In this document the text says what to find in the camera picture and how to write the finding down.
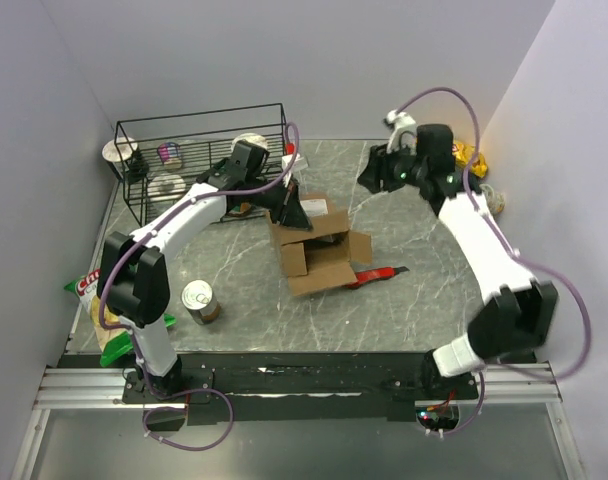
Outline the brown cardboard express box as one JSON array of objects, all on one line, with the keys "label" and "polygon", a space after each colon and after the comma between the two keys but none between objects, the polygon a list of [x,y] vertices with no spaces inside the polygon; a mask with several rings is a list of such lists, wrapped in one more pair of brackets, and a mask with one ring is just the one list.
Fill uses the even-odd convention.
[{"label": "brown cardboard express box", "polygon": [[324,193],[309,193],[301,203],[311,231],[268,224],[278,264],[290,292],[304,296],[357,281],[354,263],[373,261],[371,235],[351,228],[348,210]]}]

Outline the red black utility knife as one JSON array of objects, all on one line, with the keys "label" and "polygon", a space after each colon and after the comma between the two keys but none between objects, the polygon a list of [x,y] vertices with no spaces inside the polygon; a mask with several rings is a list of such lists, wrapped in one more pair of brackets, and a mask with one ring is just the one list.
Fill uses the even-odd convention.
[{"label": "red black utility knife", "polygon": [[405,273],[408,271],[409,271],[409,269],[405,266],[399,266],[399,267],[387,266],[387,267],[359,271],[359,272],[355,273],[356,280],[352,283],[346,284],[345,288],[359,289],[362,286],[365,286],[367,284],[370,284],[373,282],[378,282],[378,281],[389,280],[401,273]]}]

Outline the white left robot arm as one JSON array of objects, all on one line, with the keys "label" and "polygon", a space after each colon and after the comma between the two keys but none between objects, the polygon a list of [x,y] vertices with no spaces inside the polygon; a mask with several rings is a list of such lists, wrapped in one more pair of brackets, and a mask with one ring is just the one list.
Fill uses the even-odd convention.
[{"label": "white left robot arm", "polygon": [[291,154],[279,176],[262,177],[268,151],[248,140],[199,174],[188,191],[155,220],[138,230],[114,232],[103,245],[98,320],[130,336],[136,366],[146,389],[158,401],[175,399],[182,389],[182,362],[172,347],[164,315],[171,299],[168,265],[207,226],[243,203],[260,207],[272,223],[309,231],[312,222],[300,203]]}]

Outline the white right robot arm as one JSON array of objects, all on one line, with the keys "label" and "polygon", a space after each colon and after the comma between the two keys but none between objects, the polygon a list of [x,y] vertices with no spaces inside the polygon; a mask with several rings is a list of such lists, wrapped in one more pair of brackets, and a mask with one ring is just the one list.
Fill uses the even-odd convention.
[{"label": "white right robot arm", "polygon": [[455,388],[456,377],[545,343],[558,291],[506,251],[479,183],[456,164],[449,126],[409,121],[393,127],[385,144],[371,148],[357,182],[371,193],[417,188],[458,243],[479,285],[483,305],[465,333],[424,356],[420,378],[428,396],[443,398]]}]

